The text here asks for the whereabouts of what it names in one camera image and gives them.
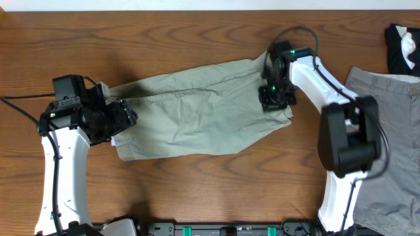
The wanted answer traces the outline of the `light green khaki shorts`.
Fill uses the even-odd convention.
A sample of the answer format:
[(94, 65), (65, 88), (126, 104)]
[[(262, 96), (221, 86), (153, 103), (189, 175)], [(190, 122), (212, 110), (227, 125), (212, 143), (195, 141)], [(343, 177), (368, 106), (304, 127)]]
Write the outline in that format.
[(110, 89), (136, 125), (114, 136), (123, 161), (238, 153), (291, 124), (290, 107), (263, 111), (264, 56), (157, 75)]

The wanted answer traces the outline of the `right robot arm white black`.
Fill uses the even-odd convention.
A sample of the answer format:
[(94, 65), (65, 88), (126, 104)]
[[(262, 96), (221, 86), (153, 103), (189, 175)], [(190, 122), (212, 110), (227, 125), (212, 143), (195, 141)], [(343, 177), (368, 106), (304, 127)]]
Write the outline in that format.
[(381, 156), (378, 103), (344, 87), (310, 48), (273, 43), (264, 58), (259, 100), (265, 112), (297, 103), (300, 89), (320, 113), (318, 156), (327, 171), (325, 193), (312, 235), (339, 235), (354, 224), (362, 181)]

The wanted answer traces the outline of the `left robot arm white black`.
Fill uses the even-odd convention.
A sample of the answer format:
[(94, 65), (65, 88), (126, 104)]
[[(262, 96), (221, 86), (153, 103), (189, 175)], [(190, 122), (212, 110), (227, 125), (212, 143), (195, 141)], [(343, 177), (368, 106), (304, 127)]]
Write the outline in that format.
[(103, 235), (87, 208), (86, 166), (92, 146), (134, 126), (126, 101), (111, 102), (104, 83), (85, 86), (81, 75), (53, 79), (56, 100), (40, 116), (45, 155), (43, 202), (36, 235)]

